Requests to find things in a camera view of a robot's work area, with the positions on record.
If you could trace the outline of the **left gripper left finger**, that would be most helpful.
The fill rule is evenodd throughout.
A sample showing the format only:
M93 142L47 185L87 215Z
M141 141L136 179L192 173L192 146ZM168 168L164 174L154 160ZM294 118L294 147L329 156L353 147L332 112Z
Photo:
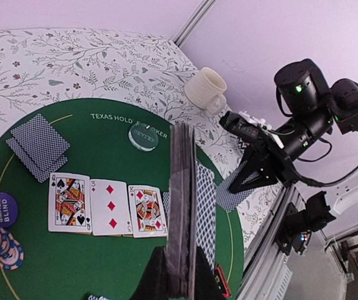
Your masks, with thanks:
M158 246L154 248L131 299L168 299L167 267L164 247Z

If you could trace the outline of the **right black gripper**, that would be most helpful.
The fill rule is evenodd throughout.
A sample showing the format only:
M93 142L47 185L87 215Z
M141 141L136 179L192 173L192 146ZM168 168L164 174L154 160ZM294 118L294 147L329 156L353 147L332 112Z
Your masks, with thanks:
M250 189L278 183L285 187L295 184L301 176L292 160L278 145L264 138L245 148L239 165L239 172L229 186L229 191L237 194Z

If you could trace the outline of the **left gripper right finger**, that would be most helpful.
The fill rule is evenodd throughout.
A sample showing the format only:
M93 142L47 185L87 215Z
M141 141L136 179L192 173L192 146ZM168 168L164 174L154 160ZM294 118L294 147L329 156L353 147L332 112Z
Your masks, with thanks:
M204 251L196 248L195 300L224 300L215 277L209 267Z

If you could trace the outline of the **black red triangular marker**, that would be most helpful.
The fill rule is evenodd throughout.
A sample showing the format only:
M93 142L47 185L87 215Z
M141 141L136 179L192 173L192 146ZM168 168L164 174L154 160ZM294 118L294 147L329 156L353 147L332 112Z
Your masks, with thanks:
M223 268L220 264L217 264L215 266L214 279L222 295L225 298L230 298L232 296L231 289L229 287L226 275L224 274Z

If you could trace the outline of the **blue playing card deck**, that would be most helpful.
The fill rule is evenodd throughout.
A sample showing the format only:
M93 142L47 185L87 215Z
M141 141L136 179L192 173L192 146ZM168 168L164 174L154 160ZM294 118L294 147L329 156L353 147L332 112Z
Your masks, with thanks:
M194 299L197 239L196 145L186 123L171 128L170 208L166 255L170 298Z

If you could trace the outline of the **king of diamonds card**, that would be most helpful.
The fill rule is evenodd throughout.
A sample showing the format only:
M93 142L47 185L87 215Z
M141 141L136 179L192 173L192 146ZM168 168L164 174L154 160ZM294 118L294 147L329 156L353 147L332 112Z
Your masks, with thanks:
M159 188L128 185L129 209L133 236L155 238L167 236L167 221Z

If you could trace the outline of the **three of diamonds card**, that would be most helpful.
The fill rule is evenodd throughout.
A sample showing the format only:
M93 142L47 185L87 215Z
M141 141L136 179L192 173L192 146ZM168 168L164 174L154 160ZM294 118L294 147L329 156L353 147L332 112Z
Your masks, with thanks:
M90 183L93 235L133 235L127 184L108 179L91 179Z

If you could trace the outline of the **queen of spades card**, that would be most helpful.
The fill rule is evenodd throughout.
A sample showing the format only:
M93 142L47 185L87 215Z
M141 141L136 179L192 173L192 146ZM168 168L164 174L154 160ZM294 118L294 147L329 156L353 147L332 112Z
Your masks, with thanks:
M51 173L47 228L57 233L92 233L89 176Z

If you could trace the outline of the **purple small blind button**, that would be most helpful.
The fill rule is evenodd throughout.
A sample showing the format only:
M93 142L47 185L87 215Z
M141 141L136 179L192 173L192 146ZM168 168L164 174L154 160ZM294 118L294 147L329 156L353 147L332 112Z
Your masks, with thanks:
M16 222L18 213L16 200L10 194L0 192L0 227L11 227Z

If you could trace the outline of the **dealt card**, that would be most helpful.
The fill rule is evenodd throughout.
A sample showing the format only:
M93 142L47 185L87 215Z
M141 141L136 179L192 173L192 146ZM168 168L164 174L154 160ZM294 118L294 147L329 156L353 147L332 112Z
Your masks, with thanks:
M70 147L41 114L15 127L11 134L42 171L50 168Z
M108 297L97 296L97 295L94 295L94 294L88 294L87 296L85 296L84 299L85 300L110 300Z

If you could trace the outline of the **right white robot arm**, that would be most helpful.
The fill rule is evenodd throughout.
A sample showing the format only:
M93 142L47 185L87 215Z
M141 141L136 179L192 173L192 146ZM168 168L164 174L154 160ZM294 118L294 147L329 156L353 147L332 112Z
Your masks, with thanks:
M301 175L293 162L336 125L342 134L358 132L358 83L347 78L329 86L311 59L292 62L274 76L279 107L286 104L288 120L276 130L245 112L228 111L220 125L248 146L228 190L232 194L270 186L285 187L300 181L315 188L335 186L358 171L355 167L332 182Z

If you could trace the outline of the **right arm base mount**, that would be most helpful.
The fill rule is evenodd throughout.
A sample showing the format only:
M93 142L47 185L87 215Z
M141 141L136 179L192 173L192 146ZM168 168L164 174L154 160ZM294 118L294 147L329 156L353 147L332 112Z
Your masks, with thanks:
M292 249L303 253L311 234L325 228L336 220L326 203L326 192L320 191L305 203L305 209L298 211L292 203L287 206L285 216L275 236L275 243L286 256Z

